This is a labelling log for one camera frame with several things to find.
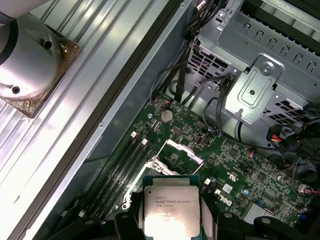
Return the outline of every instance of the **screw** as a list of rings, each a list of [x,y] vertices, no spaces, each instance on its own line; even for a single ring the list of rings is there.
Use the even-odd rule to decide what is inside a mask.
[[[262,71],[263,71],[264,73],[267,73],[269,70],[270,70],[270,66],[269,66],[269,65],[266,65],[266,66],[264,66],[264,67],[262,68]]]
[[[261,65],[260,71],[263,75],[270,75],[273,72],[273,64],[271,62],[265,62]]]
[[[271,220],[268,218],[261,218],[261,222],[263,222],[264,224],[270,224]]]
[[[14,86],[12,88],[12,92],[13,92],[13,94],[18,94],[18,93],[20,93],[20,88],[18,86]]]
[[[226,212],[223,214],[223,216],[227,219],[231,219],[232,218],[232,214],[230,212]]]

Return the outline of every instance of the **circuit board component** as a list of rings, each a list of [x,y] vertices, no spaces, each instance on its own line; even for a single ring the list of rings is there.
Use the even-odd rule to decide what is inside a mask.
[[[295,225],[309,200],[282,182],[291,177],[290,169],[273,173],[257,168],[250,151],[215,130],[208,131],[200,116],[166,95],[159,95],[157,101],[160,103],[146,104],[92,185],[89,214],[105,220],[121,206],[126,210],[130,194],[141,191],[143,176],[199,175],[200,192],[212,194],[221,211],[245,218],[247,210],[258,206],[280,221]],[[164,120],[164,111],[174,117],[169,115],[170,119]],[[266,170],[275,169],[259,155],[255,160]]]

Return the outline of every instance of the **silver metal frame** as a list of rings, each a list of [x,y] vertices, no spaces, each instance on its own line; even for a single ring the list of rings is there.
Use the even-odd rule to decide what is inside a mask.
[[[165,5],[166,3],[163,1],[152,2],[153,11],[150,10],[148,13],[153,15],[155,15],[155,13],[159,13],[161,11],[160,6]],[[157,39],[156,43],[146,55],[145,59],[133,74],[130,81],[126,84],[125,88],[112,105],[111,109],[103,118],[99,127],[93,133],[88,141],[88,144],[83,148],[57,190],[53,193],[52,197],[47,202],[33,225],[26,231],[26,236],[24,239],[32,239],[50,212],[53,210],[58,200],[63,198],[61,197],[62,194],[68,195],[68,190],[66,190],[66,188],[72,188],[72,180],[77,178],[77,175],[75,174],[78,170],[81,170],[80,167],[84,163],[84,160],[87,158],[87,156],[92,153],[92,158],[93,155],[102,154],[102,152],[99,153],[100,148],[103,148],[103,154],[111,153],[115,148],[117,142],[121,139],[121,136],[126,132],[128,127],[131,125],[131,122],[135,119],[135,116],[146,103],[151,84],[157,72],[163,68],[166,68],[168,63],[175,62],[178,59],[179,55],[177,55],[177,50],[180,49],[180,53],[182,52],[183,41],[182,39],[177,41],[177,36],[181,35],[183,26],[185,26],[188,21],[188,18],[191,14],[190,6],[192,5],[192,2],[192,0],[185,0],[181,4],[180,8],[177,10],[168,26]],[[155,16],[151,18],[150,15],[146,17],[146,19],[148,19],[148,24],[150,23],[150,19],[154,19],[154,17]]]
[[[285,0],[262,0],[272,7],[282,11],[285,14],[293,17],[301,23],[309,26],[313,30],[320,32],[320,20],[302,11],[301,9],[289,4]]]
[[[96,8],[85,8],[80,2]],[[41,7],[32,11],[54,29],[63,34],[69,32],[65,34],[67,37],[77,37],[84,49],[35,119],[30,120],[0,102],[0,195],[6,196],[1,200],[0,210],[7,216],[0,222],[0,239],[6,239],[16,227],[166,3],[96,0],[89,4],[89,1],[54,0],[47,3],[47,9]],[[106,116],[109,122],[132,87],[131,81]],[[26,239],[35,235],[96,145],[99,136],[97,133],[94,136],[47,207],[27,231]]]

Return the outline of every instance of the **metal side panel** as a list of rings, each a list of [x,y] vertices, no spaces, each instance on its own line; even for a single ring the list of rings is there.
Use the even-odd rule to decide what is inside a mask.
[[[123,81],[111,88],[115,78],[167,2],[54,0],[33,12],[78,37],[83,51],[36,118],[0,101],[0,212],[6,216],[0,220],[1,240],[22,219],[104,94],[109,101],[119,94]]]

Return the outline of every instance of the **chip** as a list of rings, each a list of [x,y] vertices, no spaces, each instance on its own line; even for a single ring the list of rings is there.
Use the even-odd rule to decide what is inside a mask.
[[[225,191],[227,194],[231,193],[232,190],[232,186],[230,186],[229,184],[225,184],[222,188],[223,191]]]
[[[258,180],[260,180],[261,182],[263,182],[266,179],[266,177],[267,177],[267,175],[261,171],[256,178]]]
[[[197,186],[151,185],[144,188],[146,236],[153,239],[165,239],[169,236],[186,239],[198,236],[200,230],[200,201]]]
[[[228,152],[228,155],[235,158],[237,156],[238,151],[234,148],[231,148],[230,151]]]

